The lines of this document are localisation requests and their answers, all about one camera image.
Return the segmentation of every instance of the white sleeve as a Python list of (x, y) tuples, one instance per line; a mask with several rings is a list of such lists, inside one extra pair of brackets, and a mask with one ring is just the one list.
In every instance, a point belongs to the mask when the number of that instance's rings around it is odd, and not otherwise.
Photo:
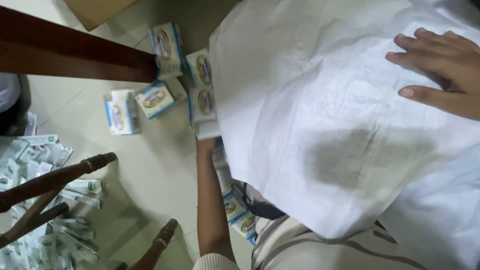
[(201, 256), (193, 266), (193, 270), (240, 270), (238, 265), (227, 257), (210, 253)]

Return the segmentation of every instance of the fingernail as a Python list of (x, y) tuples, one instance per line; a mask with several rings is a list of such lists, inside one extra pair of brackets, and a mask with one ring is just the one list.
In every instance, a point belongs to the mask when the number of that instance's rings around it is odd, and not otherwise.
[(403, 89), (400, 89), (400, 91), (398, 92), (399, 95), (406, 98), (413, 97), (414, 93), (415, 91), (413, 91), (413, 89), (410, 89), (410, 88), (403, 88)]

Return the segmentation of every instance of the tile floor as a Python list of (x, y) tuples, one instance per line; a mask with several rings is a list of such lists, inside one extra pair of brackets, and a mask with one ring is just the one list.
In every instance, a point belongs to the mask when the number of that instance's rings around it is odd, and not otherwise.
[[(148, 27), (175, 21), (188, 54), (208, 45), (208, 37), (236, 2), (138, 0), (91, 34), (151, 52)], [(85, 32), (61, 0), (0, 0), (0, 5)], [(132, 265), (170, 218), (176, 218), (180, 227), (156, 269), (191, 269), (199, 255), (195, 139), (189, 130), (188, 105), (179, 104), (152, 120), (140, 112), (141, 134), (111, 136), (102, 95), (146, 84), (37, 75), (29, 75), (28, 81), (38, 134), (58, 134), (61, 143), (75, 150), (67, 165), (110, 151), (119, 158), (118, 164), (88, 176), (108, 184), (103, 208), (73, 208), (92, 221), (106, 269), (118, 261)], [(249, 269), (253, 246), (235, 231), (230, 235), (237, 262)]]

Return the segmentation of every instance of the hand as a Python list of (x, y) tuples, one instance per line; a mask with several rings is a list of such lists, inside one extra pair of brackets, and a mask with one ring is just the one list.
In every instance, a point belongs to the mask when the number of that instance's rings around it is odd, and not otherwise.
[(206, 140), (197, 140), (197, 155), (212, 155), (213, 149), (215, 148), (216, 138), (206, 139)]
[(480, 120), (480, 48), (473, 41), (446, 32), (443, 36), (419, 28), (415, 37), (398, 34), (394, 42), (407, 52), (389, 52), (386, 59), (451, 80), (442, 91), (425, 86), (406, 86), (398, 94), (462, 117)]

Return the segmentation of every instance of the floor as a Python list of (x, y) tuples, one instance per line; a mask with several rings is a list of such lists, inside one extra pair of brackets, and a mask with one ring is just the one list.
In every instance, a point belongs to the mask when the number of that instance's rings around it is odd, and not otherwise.
[[(138, 0), (91, 34), (151, 52), (148, 27), (175, 21), (188, 54), (208, 46), (208, 37), (236, 2)], [(85, 32), (61, 0), (0, 0), (0, 5)], [(159, 229), (175, 218), (180, 227), (156, 269), (191, 269), (199, 254), (195, 139), (188, 105), (176, 105), (152, 120), (140, 112), (141, 134), (112, 136), (102, 95), (147, 84), (36, 75), (29, 75), (28, 81), (30, 110), (38, 114), (37, 133), (58, 134), (61, 143), (73, 147), (67, 165), (111, 151), (119, 158), (118, 164), (88, 175), (108, 184), (103, 208), (74, 208), (92, 221), (101, 264), (106, 269), (119, 261), (132, 265)], [(253, 246), (236, 231), (230, 235), (240, 268), (249, 269)]]

